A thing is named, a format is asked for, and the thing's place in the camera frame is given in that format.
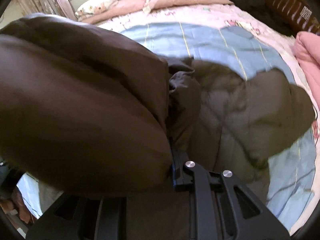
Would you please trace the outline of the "pink blanket bundle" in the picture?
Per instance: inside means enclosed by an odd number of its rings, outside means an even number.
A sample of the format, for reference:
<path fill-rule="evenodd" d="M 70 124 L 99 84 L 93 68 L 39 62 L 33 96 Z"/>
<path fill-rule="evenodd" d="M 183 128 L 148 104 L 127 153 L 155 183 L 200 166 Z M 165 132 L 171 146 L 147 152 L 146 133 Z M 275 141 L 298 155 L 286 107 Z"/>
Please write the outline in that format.
<path fill-rule="evenodd" d="M 293 53 L 302 68 L 313 97 L 319 107 L 320 85 L 320 47 L 319 36 L 314 33 L 300 31 L 293 45 Z"/>

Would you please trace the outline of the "dark wooden headboard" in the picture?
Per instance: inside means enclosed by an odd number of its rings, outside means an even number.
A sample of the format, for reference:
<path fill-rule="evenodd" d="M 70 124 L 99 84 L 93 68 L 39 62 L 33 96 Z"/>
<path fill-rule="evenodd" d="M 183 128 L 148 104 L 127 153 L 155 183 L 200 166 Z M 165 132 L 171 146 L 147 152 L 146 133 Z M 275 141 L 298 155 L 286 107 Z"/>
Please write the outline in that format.
<path fill-rule="evenodd" d="M 319 21 L 305 0 L 264 0 L 266 6 L 292 28 L 319 35 Z"/>

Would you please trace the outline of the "black garment on bed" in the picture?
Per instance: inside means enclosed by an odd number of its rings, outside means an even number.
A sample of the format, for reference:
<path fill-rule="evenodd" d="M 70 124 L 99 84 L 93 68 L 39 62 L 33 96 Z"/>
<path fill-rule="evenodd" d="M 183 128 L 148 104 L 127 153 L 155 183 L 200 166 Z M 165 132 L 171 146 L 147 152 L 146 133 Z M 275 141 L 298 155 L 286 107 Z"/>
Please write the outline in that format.
<path fill-rule="evenodd" d="M 296 36 L 291 25 L 267 7 L 264 0 L 230 0 L 235 6 L 285 36 Z"/>

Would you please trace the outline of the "pink folded quilt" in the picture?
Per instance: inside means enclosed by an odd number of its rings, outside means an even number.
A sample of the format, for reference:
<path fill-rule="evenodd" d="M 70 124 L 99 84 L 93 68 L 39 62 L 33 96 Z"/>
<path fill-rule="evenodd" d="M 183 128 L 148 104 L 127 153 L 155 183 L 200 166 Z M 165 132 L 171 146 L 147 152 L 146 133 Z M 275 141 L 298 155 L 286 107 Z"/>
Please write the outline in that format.
<path fill-rule="evenodd" d="M 118 3 L 105 12 L 93 16 L 84 16 L 79 22 L 95 24 L 117 16 L 143 11 L 147 14 L 156 9 L 180 7 L 196 4 L 232 4 L 230 0 L 118 0 Z"/>

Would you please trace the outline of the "brown down coat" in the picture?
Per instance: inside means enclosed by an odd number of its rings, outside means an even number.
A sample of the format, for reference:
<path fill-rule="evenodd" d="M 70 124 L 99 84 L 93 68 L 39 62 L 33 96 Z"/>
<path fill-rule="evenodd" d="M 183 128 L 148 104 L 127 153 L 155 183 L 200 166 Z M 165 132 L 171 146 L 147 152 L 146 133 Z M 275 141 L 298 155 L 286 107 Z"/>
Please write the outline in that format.
<path fill-rule="evenodd" d="M 1 156 L 62 191 L 27 239 L 289 239 L 315 119 L 239 27 L 35 14 L 1 30 Z"/>

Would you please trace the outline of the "blue and pink bedsheet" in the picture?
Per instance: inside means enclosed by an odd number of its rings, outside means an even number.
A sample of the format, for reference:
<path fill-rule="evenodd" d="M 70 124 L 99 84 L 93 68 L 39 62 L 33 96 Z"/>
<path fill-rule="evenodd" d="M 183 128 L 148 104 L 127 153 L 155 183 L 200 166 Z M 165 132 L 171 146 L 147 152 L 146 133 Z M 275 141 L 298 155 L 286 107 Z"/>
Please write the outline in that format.
<path fill-rule="evenodd" d="M 45 95 L 67 128 L 54 123 L 57 145 L 41 161 L 89 164 L 117 190 L 160 178 L 172 145 L 209 170 L 234 171 L 287 230 L 303 226 L 314 207 L 318 109 L 287 39 L 271 47 L 182 14 L 139 25 L 135 13 L 101 27 L 34 14 L 7 26 L 80 76 L 76 90 L 56 84 Z"/>

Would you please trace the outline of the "white cartoon pillow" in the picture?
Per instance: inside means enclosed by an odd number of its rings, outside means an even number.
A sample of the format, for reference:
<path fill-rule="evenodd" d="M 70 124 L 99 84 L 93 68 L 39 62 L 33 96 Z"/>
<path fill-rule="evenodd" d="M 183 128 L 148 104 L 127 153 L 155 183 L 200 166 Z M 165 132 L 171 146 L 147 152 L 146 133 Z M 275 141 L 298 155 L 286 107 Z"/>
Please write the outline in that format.
<path fill-rule="evenodd" d="M 112 6 L 116 5 L 118 0 L 87 0 L 78 7 L 75 12 L 76 18 L 84 16 L 93 16 L 107 11 Z"/>

